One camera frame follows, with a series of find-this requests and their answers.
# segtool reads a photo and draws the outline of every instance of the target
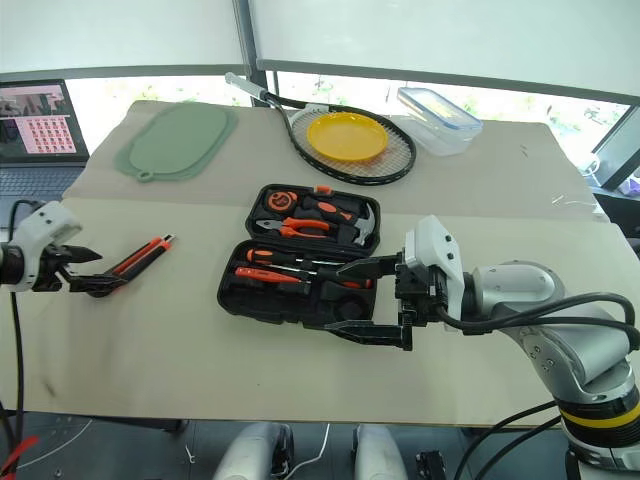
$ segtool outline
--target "white table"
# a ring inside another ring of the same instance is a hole
[[[264,185],[290,183],[330,185],[372,196],[387,213],[608,221],[603,213],[592,213],[595,198],[549,127],[541,123],[487,121],[469,149],[452,157],[433,157],[418,145],[415,167],[405,178],[390,185],[361,187],[335,180],[305,163],[276,111],[235,107],[236,129],[199,176],[140,184],[116,171],[116,152],[171,105],[135,102],[65,197],[249,208]]]
[[[81,272],[103,271],[152,236],[174,233],[177,240],[110,297],[20,296],[29,410],[486,425],[549,399],[527,357],[499,333],[463,337],[430,325],[415,328],[415,350],[403,352],[301,325],[229,315],[216,292],[232,249],[248,238],[245,207],[91,199],[65,205],[85,226],[70,243],[105,256]],[[405,231],[420,218],[383,214],[376,254],[400,249]],[[444,216],[441,221],[456,236],[466,270],[533,260],[555,269],[574,293],[608,290],[640,308],[640,265],[615,225]],[[11,408],[14,347],[6,289],[0,293],[0,397]],[[620,317],[615,308],[611,312]],[[395,320],[388,278],[378,286],[374,321]],[[631,362],[639,368],[640,355]]]

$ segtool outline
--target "clear food container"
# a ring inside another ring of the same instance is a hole
[[[482,131],[482,121],[428,88],[399,88],[409,117],[394,121],[429,153],[444,157],[464,152]]]

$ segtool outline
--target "black tool case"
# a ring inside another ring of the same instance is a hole
[[[336,213],[329,214],[332,220],[327,220],[327,213],[323,214],[316,202],[329,203],[340,209],[339,214],[344,216],[353,214],[367,219],[370,213],[373,214],[374,224],[364,244],[354,243],[359,232],[356,226],[332,221]],[[328,223],[330,229],[327,232],[314,227],[298,228],[300,233],[326,235],[326,238],[286,237],[275,228],[266,229],[257,224],[265,220],[284,221],[288,217],[320,220]],[[271,184],[260,191],[247,217],[246,228],[251,240],[240,243],[233,250],[218,288],[218,302],[226,311],[275,324],[302,322],[305,328],[314,329],[324,329],[325,325],[343,320],[372,318],[375,280],[332,278],[332,272],[340,265],[320,265],[314,261],[347,263],[370,256],[380,242],[380,206],[376,200],[332,191],[328,187]],[[321,270],[322,274],[305,274],[256,263],[258,255],[254,253],[251,256],[250,251],[293,255],[295,260],[289,257],[289,263],[282,266],[306,271]],[[296,277],[301,283],[271,283],[238,276],[238,268],[267,270]]]

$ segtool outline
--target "yellow plate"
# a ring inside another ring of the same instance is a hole
[[[323,115],[307,128],[307,139],[322,155],[345,162],[369,160],[387,148],[387,132],[375,120],[357,113]]]

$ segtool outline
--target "laptop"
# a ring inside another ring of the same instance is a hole
[[[64,80],[0,82],[0,228],[16,200],[60,200],[88,159]]]

